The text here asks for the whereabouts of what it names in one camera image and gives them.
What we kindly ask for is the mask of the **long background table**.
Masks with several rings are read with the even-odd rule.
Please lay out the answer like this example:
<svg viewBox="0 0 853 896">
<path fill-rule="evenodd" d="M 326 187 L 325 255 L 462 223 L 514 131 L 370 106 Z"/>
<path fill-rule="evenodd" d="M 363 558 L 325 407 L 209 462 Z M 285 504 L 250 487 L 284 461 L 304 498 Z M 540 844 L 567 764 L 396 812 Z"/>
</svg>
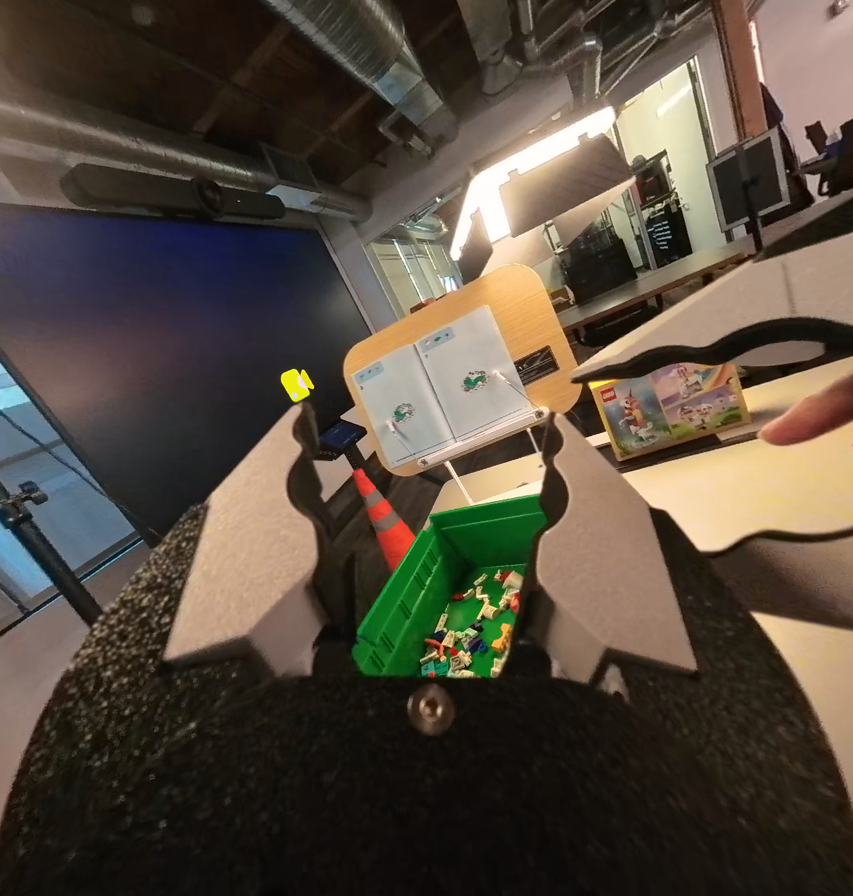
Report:
<svg viewBox="0 0 853 896">
<path fill-rule="evenodd" d="M 564 332 L 582 330 L 626 310 L 656 301 L 673 289 L 694 280 L 709 284 L 717 272 L 740 263 L 755 253 L 753 240 L 743 237 L 712 249 L 695 252 L 662 268 L 640 274 L 636 280 L 608 291 L 557 315 Z"/>
</svg>

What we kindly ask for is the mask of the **dark phone on stand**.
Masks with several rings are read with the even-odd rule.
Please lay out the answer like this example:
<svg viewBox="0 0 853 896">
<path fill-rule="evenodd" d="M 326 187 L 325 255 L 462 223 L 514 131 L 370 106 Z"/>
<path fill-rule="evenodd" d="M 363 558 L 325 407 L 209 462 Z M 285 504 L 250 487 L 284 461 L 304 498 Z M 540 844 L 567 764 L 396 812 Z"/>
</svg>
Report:
<svg viewBox="0 0 853 896">
<path fill-rule="evenodd" d="M 323 488 L 330 494 L 354 471 L 365 469 L 366 459 L 359 444 L 366 436 L 366 429 L 350 420 L 340 420 L 320 436 L 315 460 Z"/>
</svg>

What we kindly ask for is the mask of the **green plastic bin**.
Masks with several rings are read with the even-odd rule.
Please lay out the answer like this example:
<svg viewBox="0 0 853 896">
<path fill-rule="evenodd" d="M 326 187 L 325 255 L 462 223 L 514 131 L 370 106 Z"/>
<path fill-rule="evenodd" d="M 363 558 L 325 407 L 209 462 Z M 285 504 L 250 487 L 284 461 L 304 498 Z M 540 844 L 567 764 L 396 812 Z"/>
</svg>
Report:
<svg viewBox="0 0 853 896">
<path fill-rule="evenodd" d="M 522 568 L 524 584 L 545 523 L 538 494 L 434 514 L 357 630 L 352 655 L 359 672 L 421 678 L 421 641 L 433 628 L 427 619 L 478 569 Z"/>
</svg>

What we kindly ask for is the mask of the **dark monitor screen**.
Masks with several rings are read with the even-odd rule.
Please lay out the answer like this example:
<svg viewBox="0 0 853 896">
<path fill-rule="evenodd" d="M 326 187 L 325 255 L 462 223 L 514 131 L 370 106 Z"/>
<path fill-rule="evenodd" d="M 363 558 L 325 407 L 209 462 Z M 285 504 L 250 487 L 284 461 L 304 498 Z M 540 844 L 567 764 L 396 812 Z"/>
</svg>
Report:
<svg viewBox="0 0 853 896">
<path fill-rule="evenodd" d="M 290 409 L 282 375 L 334 425 L 371 334 L 317 230 L 0 203 L 0 359 L 146 538 Z"/>
</svg>

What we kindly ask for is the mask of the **silver metal duct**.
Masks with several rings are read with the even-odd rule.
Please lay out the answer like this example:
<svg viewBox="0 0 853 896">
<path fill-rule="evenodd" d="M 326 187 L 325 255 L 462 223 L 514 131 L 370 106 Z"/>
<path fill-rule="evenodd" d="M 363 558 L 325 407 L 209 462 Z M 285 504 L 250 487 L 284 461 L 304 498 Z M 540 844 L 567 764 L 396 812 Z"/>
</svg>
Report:
<svg viewBox="0 0 853 896">
<path fill-rule="evenodd" d="M 341 69 L 390 106 L 384 136 L 425 158 L 455 140 L 457 118 L 428 80 L 391 2 L 264 1 Z"/>
<path fill-rule="evenodd" d="M 524 79 L 565 75 L 574 97 L 600 95 L 603 41 L 590 25 L 611 1 L 459 1 L 479 67 L 479 89 L 497 98 Z"/>
</svg>

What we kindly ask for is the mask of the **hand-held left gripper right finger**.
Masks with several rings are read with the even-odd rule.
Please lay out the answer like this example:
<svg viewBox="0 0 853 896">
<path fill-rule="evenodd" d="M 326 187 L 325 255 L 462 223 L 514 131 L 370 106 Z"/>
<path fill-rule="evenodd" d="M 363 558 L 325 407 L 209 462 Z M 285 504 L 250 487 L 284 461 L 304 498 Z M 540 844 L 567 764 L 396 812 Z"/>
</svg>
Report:
<svg viewBox="0 0 853 896">
<path fill-rule="evenodd" d="M 545 526 L 524 586 L 524 657 L 595 684 L 636 661 L 692 676 L 699 664 L 645 499 L 567 419 L 545 427 Z"/>
</svg>

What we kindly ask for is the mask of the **black equipment rack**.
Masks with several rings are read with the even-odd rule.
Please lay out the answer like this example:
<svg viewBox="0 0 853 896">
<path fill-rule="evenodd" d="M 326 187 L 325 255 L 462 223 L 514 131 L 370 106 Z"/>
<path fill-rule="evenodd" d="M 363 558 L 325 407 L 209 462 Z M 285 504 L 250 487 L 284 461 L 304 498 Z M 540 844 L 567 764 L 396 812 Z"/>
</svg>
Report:
<svg viewBox="0 0 853 896">
<path fill-rule="evenodd" d="M 565 285 L 582 305 L 637 280 L 626 243 L 606 210 L 564 248 L 560 263 Z"/>
</svg>

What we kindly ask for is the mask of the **colourful lego box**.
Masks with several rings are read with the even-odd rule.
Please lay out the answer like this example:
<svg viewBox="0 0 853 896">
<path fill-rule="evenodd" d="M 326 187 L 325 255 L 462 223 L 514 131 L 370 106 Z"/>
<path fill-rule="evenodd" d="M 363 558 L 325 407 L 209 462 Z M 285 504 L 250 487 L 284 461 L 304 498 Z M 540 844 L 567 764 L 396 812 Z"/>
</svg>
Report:
<svg viewBox="0 0 853 896">
<path fill-rule="evenodd" d="M 747 426 L 735 364 L 670 364 L 642 376 L 589 383 L 618 462 Z"/>
</svg>

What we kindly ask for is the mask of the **person's right hand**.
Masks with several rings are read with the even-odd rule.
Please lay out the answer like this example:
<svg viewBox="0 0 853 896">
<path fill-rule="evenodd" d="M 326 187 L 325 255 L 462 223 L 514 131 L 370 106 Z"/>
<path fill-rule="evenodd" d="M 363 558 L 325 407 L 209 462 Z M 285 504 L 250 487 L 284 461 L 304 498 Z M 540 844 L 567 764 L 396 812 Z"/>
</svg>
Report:
<svg viewBox="0 0 853 896">
<path fill-rule="evenodd" d="M 810 395 L 762 427 L 757 437 L 774 446 L 810 442 L 853 422 L 853 373 Z"/>
</svg>

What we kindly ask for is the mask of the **large window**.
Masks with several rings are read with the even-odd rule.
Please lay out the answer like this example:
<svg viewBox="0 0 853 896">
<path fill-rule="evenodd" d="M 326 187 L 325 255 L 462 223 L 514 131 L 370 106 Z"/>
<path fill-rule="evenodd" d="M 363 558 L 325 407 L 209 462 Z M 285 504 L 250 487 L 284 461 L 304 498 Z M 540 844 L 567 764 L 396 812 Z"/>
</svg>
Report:
<svg viewBox="0 0 853 896">
<path fill-rule="evenodd" d="M 33 484 L 46 502 L 33 520 L 92 597 L 106 606 L 149 554 L 131 524 L 99 490 L 0 361 L 0 481 L 16 494 Z M 0 634 L 59 593 L 0 521 Z"/>
</svg>

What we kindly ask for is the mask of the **black video conference bar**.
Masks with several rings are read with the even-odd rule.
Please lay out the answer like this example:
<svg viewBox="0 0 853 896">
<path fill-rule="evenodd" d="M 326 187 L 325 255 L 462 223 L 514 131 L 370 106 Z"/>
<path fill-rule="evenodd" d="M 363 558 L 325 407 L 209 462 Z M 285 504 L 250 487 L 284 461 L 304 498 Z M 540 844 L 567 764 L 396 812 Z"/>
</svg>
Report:
<svg viewBox="0 0 853 896">
<path fill-rule="evenodd" d="M 167 218 L 280 220 L 283 201 L 267 193 L 219 185 L 204 177 L 166 175 L 81 163 L 60 178 L 64 196 L 92 210 L 140 210 Z"/>
</svg>

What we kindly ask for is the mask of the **pile of lego pieces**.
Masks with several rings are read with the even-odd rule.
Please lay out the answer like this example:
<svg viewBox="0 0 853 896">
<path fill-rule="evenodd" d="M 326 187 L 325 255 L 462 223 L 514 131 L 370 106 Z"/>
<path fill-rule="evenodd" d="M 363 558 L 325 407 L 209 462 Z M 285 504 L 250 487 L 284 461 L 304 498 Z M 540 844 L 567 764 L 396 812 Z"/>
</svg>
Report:
<svg viewBox="0 0 853 896">
<path fill-rule="evenodd" d="M 421 678 L 501 676 L 521 608 L 522 568 L 478 569 L 448 593 L 421 641 Z"/>
</svg>

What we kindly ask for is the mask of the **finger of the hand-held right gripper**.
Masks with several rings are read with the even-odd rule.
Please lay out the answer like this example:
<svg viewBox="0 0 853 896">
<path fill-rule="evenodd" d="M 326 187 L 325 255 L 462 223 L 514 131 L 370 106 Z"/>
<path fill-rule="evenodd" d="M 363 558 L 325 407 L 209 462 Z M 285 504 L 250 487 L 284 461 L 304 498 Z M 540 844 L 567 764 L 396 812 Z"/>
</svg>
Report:
<svg viewBox="0 0 853 896">
<path fill-rule="evenodd" d="M 741 265 L 574 369 L 574 384 L 725 364 L 787 343 L 853 349 L 853 245 L 811 245 Z"/>
<path fill-rule="evenodd" d="M 747 611 L 853 630 L 853 526 L 768 529 L 702 554 Z"/>
</svg>

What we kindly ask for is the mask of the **grey metal pipe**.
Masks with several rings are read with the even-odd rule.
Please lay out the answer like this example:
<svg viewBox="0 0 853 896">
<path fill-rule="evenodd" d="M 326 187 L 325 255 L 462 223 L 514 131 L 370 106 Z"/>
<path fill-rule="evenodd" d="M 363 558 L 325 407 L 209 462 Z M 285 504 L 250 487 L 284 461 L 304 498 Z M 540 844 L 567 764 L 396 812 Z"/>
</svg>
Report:
<svg viewBox="0 0 853 896">
<path fill-rule="evenodd" d="M 372 203 L 316 179 L 307 183 L 279 173 L 290 158 L 267 147 L 250 155 L 223 149 L 182 133 L 82 102 L 0 88 L 0 149 L 5 142 L 40 147 L 83 160 L 142 168 L 184 177 L 203 176 L 219 185 L 261 193 L 274 192 L 289 208 L 363 222 Z"/>
</svg>

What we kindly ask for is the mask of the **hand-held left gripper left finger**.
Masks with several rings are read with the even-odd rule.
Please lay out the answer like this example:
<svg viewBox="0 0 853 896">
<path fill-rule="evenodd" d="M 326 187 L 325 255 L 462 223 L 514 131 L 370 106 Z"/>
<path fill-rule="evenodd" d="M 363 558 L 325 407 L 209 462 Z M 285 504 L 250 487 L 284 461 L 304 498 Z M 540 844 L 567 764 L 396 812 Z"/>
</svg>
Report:
<svg viewBox="0 0 853 896">
<path fill-rule="evenodd" d="M 312 675 L 330 624 L 317 588 L 332 528 L 317 452 L 314 411 L 298 403 L 210 494 L 168 666 L 249 657 L 276 678 Z"/>
</svg>

